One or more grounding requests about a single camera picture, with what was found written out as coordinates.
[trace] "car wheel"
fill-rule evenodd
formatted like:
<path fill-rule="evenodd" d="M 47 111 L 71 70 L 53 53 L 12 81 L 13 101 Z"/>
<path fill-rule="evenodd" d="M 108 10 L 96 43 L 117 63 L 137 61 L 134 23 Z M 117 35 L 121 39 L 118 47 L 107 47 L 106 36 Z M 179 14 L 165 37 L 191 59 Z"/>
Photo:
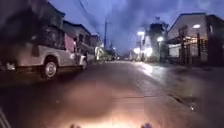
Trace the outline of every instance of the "car wheel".
<path fill-rule="evenodd" d="M 87 65 L 88 65 L 88 62 L 87 62 L 87 60 L 85 59 L 85 60 L 83 61 L 83 64 L 82 64 L 82 69 L 83 69 L 83 70 L 86 69 L 86 68 L 87 68 Z"/>
<path fill-rule="evenodd" d="M 55 76 L 57 75 L 57 72 L 58 72 L 58 66 L 55 61 L 49 60 L 45 62 L 42 69 L 42 76 L 44 79 L 50 80 L 55 78 Z"/>

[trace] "car tire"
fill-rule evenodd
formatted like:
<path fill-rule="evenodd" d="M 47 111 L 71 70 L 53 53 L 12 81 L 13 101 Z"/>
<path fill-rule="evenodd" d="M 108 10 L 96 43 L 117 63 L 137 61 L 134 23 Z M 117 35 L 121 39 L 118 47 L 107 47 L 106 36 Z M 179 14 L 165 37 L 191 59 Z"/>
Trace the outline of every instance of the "car tire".
<path fill-rule="evenodd" d="M 45 80 L 52 80 L 57 76 L 58 64 L 54 59 L 47 59 L 42 67 L 42 78 Z"/>
<path fill-rule="evenodd" d="M 83 61 L 82 70 L 87 69 L 87 66 L 88 66 L 88 62 L 87 62 L 87 59 L 85 59 L 85 60 Z"/>

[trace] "street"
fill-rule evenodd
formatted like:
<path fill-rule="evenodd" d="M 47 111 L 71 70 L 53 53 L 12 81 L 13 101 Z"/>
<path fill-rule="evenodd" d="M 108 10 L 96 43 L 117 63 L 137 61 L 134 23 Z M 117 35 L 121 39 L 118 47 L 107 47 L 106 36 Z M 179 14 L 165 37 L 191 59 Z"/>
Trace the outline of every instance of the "street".
<path fill-rule="evenodd" d="M 12 128 L 221 128 L 216 71 L 106 62 L 51 82 L 3 86 L 0 105 Z"/>

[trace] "sky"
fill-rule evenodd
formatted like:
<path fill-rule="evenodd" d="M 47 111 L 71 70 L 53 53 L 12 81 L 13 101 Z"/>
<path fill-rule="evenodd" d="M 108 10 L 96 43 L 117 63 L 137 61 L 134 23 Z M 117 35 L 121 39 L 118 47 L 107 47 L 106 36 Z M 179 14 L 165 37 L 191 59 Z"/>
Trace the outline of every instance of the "sky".
<path fill-rule="evenodd" d="M 170 26 L 180 13 L 206 12 L 224 19 L 224 0 L 50 0 L 65 19 L 83 24 L 92 34 L 103 38 L 108 21 L 108 45 L 124 53 L 136 46 L 137 31 L 155 17 Z"/>

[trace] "street light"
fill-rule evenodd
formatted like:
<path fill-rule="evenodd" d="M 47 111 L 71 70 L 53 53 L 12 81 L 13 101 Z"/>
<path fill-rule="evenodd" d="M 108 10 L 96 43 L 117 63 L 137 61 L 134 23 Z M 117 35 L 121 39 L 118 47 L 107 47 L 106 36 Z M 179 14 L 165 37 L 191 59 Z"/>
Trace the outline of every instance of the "street light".
<path fill-rule="evenodd" d="M 199 29 L 200 27 L 201 27 L 200 24 L 195 24 L 192 28 L 194 28 L 194 29 Z"/>
<path fill-rule="evenodd" d="M 140 49 L 140 48 L 135 48 L 135 49 L 134 49 L 134 53 L 135 53 L 135 54 L 139 54 L 140 52 L 141 52 L 141 49 Z"/>
<path fill-rule="evenodd" d="M 200 37 L 200 33 L 199 33 L 199 29 L 201 28 L 200 24 L 195 24 L 193 27 L 193 29 L 196 29 L 197 31 L 197 46 L 198 46 L 198 57 L 199 60 L 201 60 L 201 37 Z"/>
<path fill-rule="evenodd" d="M 145 32 L 143 32 L 143 31 L 139 31 L 139 32 L 137 33 L 137 35 L 138 35 L 138 36 L 144 36 L 144 35 L 145 35 Z"/>
<path fill-rule="evenodd" d="M 164 41 L 164 38 L 162 36 L 160 36 L 157 38 L 157 41 L 161 43 L 162 41 Z"/>

